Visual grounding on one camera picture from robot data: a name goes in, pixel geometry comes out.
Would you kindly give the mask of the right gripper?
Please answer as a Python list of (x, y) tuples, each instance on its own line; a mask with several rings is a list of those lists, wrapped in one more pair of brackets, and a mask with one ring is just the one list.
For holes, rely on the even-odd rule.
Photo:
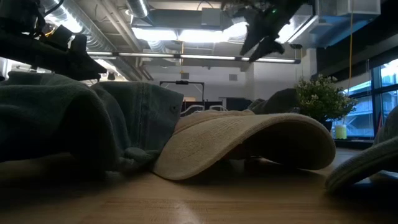
[(255, 62), (269, 54), (284, 54), (284, 46), (274, 40), (275, 26), (282, 19), (277, 1), (229, 0), (222, 2), (222, 10), (233, 22), (247, 23), (246, 39), (240, 55), (258, 45), (248, 62)]

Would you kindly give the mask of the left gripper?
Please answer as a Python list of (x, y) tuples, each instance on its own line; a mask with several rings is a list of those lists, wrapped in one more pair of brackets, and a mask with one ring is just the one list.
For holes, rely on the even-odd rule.
[(86, 52), (87, 36), (78, 34), (67, 47), (72, 32), (63, 26), (46, 36), (45, 18), (63, 1), (46, 10), (40, 1), (1, 1), (1, 57), (13, 59), (74, 80), (99, 80), (106, 73)]

